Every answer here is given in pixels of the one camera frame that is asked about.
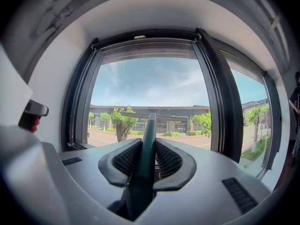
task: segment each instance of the window pane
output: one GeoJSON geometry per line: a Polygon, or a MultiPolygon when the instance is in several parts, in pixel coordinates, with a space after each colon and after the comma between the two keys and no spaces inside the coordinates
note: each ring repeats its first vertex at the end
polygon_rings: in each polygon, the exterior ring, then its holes
{"type": "MultiPolygon", "coordinates": [[[[113,53],[108,54],[104,61],[111,60],[113,53]]],[[[87,141],[95,147],[142,138],[145,115],[155,113],[157,137],[210,150],[210,104],[196,59],[146,57],[103,64],[89,110],[87,141]]]]}
{"type": "Polygon", "coordinates": [[[256,176],[264,168],[270,151],[272,117],[263,78],[243,65],[227,60],[238,86],[244,118],[240,165],[256,176]]]}

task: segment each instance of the patterned skirt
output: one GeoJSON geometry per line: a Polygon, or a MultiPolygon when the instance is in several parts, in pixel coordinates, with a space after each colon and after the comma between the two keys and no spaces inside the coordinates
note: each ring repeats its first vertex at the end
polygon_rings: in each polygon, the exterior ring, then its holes
{"type": "Polygon", "coordinates": [[[292,157],[293,158],[300,158],[300,123],[298,123],[298,131],[296,135],[296,141],[294,144],[294,148],[292,150],[292,157]]]}

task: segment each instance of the road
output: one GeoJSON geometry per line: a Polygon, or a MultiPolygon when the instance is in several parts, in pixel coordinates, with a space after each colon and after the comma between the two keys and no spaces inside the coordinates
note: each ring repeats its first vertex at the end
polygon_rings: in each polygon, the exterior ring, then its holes
{"type": "MultiPolygon", "coordinates": [[[[103,131],[98,131],[94,129],[89,129],[90,137],[88,138],[88,144],[95,146],[95,147],[101,147],[105,145],[109,145],[112,143],[117,143],[117,136],[115,133],[108,133],[103,131]]],[[[267,133],[267,130],[264,129],[262,131],[262,135],[264,136],[267,133]]],[[[128,136],[127,139],[130,138],[142,138],[142,135],[138,136],[128,136]]],[[[244,136],[243,136],[243,147],[242,151],[246,151],[248,148],[250,148],[253,145],[253,137],[254,137],[254,127],[244,127],[244,136]]],[[[186,136],[183,137],[168,137],[166,139],[177,141],[181,143],[186,143],[198,148],[207,149],[210,150],[210,143],[211,140],[208,137],[205,136],[186,136]]],[[[258,131],[258,139],[260,139],[260,130],[258,131]]]]}

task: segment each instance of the green lawn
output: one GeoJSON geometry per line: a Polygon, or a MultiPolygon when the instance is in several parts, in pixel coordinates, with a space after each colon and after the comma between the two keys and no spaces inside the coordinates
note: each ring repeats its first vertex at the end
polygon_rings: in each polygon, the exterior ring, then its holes
{"type": "Polygon", "coordinates": [[[256,144],[255,152],[251,152],[252,148],[249,148],[247,151],[242,153],[241,157],[249,159],[251,161],[257,160],[257,158],[263,153],[265,144],[266,144],[266,140],[268,140],[268,139],[269,139],[269,137],[265,137],[262,139],[261,142],[259,140],[258,143],[256,144]]]}

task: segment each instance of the blue sky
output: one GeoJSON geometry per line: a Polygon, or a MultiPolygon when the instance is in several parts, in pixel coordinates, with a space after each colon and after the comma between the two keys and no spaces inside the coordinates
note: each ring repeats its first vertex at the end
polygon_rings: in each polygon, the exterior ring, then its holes
{"type": "MultiPolygon", "coordinates": [[[[267,97],[264,86],[232,71],[242,103],[267,97]]],[[[197,60],[142,58],[100,67],[92,94],[93,105],[193,106],[209,105],[197,60]]]]}

